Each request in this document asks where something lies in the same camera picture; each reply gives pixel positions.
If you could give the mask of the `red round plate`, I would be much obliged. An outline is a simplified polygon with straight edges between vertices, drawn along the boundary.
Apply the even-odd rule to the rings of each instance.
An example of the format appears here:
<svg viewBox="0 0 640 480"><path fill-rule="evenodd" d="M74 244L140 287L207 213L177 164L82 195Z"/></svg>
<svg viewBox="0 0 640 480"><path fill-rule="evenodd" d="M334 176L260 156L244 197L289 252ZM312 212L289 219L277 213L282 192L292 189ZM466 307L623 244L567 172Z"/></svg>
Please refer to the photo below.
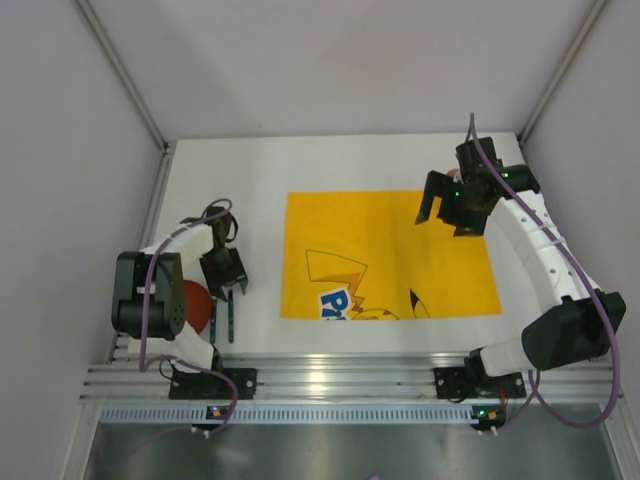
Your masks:
<svg viewBox="0 0 640 480"><path fill-rule="evenodd" d="M201 334L210 324L213 312L212 297L209 292L199 283L185 281L185 299L187 308L187 322Z"/></svg>

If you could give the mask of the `yellow pikachu placemat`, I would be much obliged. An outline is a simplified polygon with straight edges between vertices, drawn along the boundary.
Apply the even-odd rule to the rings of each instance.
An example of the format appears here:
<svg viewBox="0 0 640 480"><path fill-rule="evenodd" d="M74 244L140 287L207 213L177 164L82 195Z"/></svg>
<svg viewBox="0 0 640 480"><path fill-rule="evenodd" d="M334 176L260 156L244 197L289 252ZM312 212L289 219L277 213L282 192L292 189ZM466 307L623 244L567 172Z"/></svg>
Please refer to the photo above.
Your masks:
<svg viewBox="0 0 640 480"><path fill-rule="evenodd" d="M418 191L292 192L281 315L295 320L426 320L498 315L481 237L432 217Z"/></svg>

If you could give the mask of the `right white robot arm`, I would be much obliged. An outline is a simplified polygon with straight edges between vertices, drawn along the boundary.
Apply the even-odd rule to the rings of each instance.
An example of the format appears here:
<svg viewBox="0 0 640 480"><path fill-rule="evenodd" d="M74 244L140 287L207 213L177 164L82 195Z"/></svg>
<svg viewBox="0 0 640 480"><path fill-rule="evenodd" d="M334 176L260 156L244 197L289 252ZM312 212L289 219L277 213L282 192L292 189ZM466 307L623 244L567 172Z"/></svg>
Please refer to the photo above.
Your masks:
<svg viewBox="0 0 640 480"><path fill-rule="evenodd" d="M515 337L472 351L465 360L469 373L488 379L605 355L610 344L601 317L608 316L617 329L625 301L618 292L604 292L567 258L567 242L529 167L504 165L490 137L458 145L456 158L455 176L427 175L417 223L435 216L463 237L481 237L487 222L496 223L521 261L541 311Z"/></svg>

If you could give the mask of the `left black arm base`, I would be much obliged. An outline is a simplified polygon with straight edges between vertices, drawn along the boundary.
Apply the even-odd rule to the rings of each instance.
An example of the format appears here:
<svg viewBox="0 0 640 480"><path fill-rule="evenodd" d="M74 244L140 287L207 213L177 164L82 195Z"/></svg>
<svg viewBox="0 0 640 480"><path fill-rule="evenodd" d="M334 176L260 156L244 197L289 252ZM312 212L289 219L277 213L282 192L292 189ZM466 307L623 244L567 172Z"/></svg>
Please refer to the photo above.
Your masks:
<svg viewBox="0 0 640 480"><path fill-rule="evenodd" d="M238 400L252 400L258 384L254 368L226 368L223 374L236 386ZM172 400L231 400L232 389L224 380L204 373L175 370L169 389Z"/></svg>

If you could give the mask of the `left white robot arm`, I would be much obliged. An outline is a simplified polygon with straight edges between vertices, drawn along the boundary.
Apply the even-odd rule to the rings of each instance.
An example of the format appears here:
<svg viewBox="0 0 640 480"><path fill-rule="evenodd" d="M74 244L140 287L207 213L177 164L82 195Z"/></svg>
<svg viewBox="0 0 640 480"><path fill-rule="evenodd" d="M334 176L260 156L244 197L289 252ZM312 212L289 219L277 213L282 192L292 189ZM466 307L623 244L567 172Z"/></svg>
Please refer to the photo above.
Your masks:
<svg viewBox="0 0 640 480"><path fill-rule="evenodd" d="M230 211L209 207L156 244L118 256L111 322L116 332L138 342L140 371L164 360L187 373L223 370L215 343L188 321L193 303L187 285L204 292L205 322L216 300L233 312L234 289L245 292L249 283L240 254L230 245L237 233Z"/></svg>

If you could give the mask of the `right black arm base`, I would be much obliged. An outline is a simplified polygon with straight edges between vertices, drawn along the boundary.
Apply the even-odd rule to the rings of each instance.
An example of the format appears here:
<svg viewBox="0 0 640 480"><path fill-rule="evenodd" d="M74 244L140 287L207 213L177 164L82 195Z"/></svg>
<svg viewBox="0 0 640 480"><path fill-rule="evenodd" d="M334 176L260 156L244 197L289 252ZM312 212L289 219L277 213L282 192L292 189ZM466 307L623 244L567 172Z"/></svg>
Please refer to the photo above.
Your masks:
<svg viewBox="0 0 640 480"><path fill-rule="evenodd" d="M467 399L523 399L527 396L521 373L487 375L480 351L472 351L464 365L433 369L438 399L461 403Z"/></svg>

